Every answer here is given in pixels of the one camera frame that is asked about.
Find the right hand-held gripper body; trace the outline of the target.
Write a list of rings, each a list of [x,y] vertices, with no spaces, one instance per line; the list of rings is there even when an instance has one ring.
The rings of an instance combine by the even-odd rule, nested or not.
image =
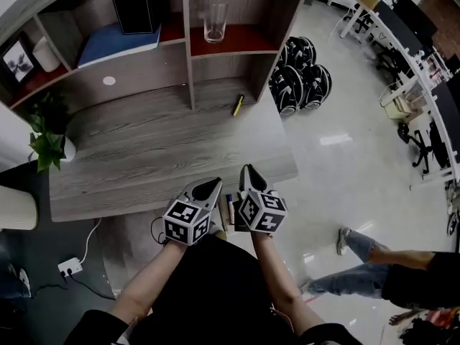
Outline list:
[[[288,209],[277,191],[247,191],[238,210],[250,231],[275,233],[288,217]]]

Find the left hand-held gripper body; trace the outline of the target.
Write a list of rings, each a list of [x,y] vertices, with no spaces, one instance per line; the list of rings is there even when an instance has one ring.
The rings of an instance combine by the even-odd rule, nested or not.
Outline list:
[[[167,239],[192,246],[208,233],[211,212],[175,199],[162,219]]]

